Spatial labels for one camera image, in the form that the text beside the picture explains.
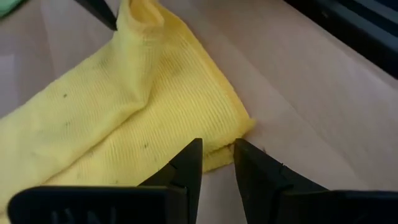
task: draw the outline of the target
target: green object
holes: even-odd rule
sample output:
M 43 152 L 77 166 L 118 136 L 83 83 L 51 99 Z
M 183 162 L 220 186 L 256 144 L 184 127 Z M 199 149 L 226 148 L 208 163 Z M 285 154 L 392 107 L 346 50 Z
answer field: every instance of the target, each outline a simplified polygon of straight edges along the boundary
M 0 17 L 9 14 L 23 0 L 0 0 Z

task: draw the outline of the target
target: black plastic part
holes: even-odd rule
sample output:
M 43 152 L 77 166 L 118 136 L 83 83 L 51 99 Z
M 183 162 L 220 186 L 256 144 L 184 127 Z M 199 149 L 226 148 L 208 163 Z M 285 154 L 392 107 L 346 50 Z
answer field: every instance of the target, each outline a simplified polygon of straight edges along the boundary
M 7 209 L 13 224 L 195 224 L 203 144 L 194 139 L 138 187 L 35 187 L 15 195 Z
M 397 192 L 329 191 L 243 139 L 234 160 L 248 224 L 398 223 Z
M 391 0 L 285 0 L 398 78 L 398 11 Z
M 117 30 L 116 17 L 105 0 L 75 0 L 111 30 Z

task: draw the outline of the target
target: wood grain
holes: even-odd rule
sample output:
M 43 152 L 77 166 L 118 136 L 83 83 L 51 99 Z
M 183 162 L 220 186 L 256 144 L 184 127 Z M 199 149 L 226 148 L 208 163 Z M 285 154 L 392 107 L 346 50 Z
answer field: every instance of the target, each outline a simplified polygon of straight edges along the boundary
M 161 2 L 257 119 L 253 144 L 329 189 L 398 190 L 397 80 L 282 0 Z M 0 97 L 0 116 L 111 34 L 73 1 L 31 0 L 1 21 L 0 93 L 17 97 Z M 233 166 L 204 176 L 198 222 L 245 222 Z

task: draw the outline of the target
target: yellow towel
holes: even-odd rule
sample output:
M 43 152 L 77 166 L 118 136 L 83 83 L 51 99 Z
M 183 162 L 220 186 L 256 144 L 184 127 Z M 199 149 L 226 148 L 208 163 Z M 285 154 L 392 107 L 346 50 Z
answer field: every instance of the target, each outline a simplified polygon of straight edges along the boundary
M 0 120 L 0 212 L 35 185 L 138 185 L 193 138 L 204 171 L 232 162 L 226 146 L 253 122 L 187 26 L 151 0 L 123 0 L 117 25 Z

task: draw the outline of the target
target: yellow cloth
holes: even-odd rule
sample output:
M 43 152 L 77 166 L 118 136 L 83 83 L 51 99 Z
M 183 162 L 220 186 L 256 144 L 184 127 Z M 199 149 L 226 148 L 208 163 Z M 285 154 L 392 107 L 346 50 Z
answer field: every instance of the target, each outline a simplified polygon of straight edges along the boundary
M 150 0 L 123 0 L 118 31 L 0 120 L 0 212 L 40 185 L 138 185 L 192 139 L 203 170 L 253 125 L 187 26 Z

